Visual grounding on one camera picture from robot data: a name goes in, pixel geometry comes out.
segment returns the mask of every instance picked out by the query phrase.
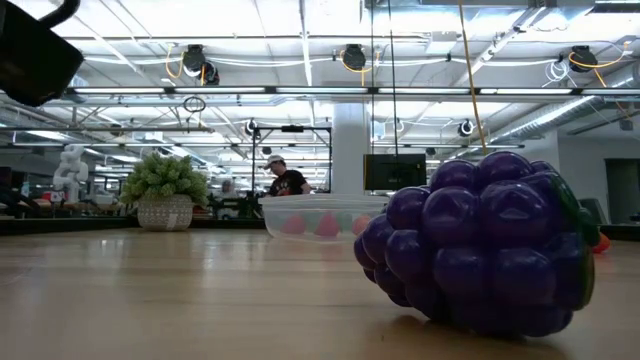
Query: potted plant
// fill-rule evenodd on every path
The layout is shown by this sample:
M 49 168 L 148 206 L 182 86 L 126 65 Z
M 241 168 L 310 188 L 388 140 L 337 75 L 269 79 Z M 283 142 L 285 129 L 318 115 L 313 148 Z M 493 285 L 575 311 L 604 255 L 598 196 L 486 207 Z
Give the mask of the potted plant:
M 207 203 L 207 179 L 193 171 L 188 156 L 178 160 L 153 153 L 136 164 L 121 201 L 138 203 L 138 222 L 146 230 L 184 230 L 191 224 L 194 203 Z

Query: white robot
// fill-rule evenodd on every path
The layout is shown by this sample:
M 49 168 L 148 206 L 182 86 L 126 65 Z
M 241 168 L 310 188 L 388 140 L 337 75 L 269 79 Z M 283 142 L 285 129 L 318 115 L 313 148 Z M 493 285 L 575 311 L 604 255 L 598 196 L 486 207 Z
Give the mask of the white robot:
M 69 198 L 67 199 L 69 204 L 78 202 L 80 181 L 87 181 L 89 178 L 89 167 L 80 161 L 83 153 L 83 146 L 65 146 L 64 151 L 60 154 L 60 165 L 53 174 L 53 186 L 56 190 L 62 190 L 65 186 L 69 189 Z

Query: white cap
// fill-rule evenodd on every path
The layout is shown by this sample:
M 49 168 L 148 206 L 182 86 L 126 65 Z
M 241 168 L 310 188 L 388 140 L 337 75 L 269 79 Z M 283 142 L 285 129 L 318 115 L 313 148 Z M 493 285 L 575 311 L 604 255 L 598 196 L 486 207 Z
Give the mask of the white cap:
M 263 167 L 263 169 L 267 170 L 271 168 L 271 164 L 273 164 L 274 162 L 278 162 L 278 161 L 282 161 L 284 162 L 284 158 L 280 155 L 271 155 L 269 156 L 269 159 L 267 160 L 267 165 L 265 165 Z

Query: man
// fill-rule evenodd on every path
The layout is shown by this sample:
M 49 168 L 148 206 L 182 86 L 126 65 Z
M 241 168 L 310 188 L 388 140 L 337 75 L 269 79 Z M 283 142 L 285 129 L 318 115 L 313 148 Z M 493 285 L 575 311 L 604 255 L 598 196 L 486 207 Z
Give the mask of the man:
M 277 179 L 271 184 L 267 196 L 288 196 L 311 193 L 311 186 L 299 171 L 287 170 L 287 163 L 280 155 L 271 155 L 267 160 L 265 170 L 271 170 Z

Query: black t-shirt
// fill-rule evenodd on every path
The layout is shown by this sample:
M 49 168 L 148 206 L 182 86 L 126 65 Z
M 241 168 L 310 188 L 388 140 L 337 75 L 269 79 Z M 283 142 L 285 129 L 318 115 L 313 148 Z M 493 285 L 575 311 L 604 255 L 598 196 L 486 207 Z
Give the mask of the black t-shirt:
M 302 185 L 306 184 L 304 176 L 299 171 L 287 170 L 271 184 L 269 195 L 287 196 L 302 194 Z

